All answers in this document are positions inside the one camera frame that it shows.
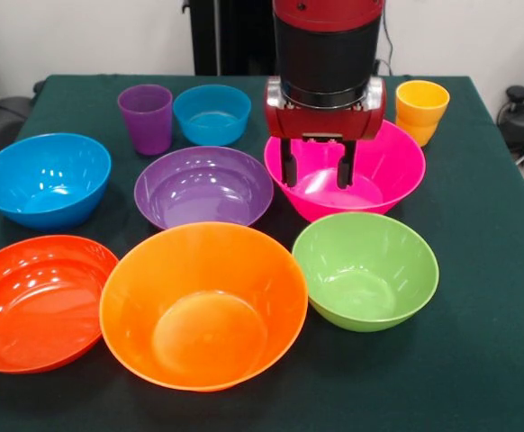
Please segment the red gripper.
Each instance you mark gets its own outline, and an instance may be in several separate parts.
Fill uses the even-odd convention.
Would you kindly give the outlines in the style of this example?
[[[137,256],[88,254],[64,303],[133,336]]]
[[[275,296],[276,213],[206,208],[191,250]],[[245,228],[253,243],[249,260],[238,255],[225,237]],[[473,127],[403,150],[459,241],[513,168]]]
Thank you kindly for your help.
[[[386,106],[385,83],[372,77],[363,97],[346,107],[322,110],[302,106],[288,100],[282,92],[281,80],[272,76],[265,89],[265,116],[269,134],[280,139],[282,183],[297,183],[297,162],[291,140],[337,140],[343,147],[338,162],[337,185],[347,189],[353,184],[356,140],[371,140],[380,130]]]

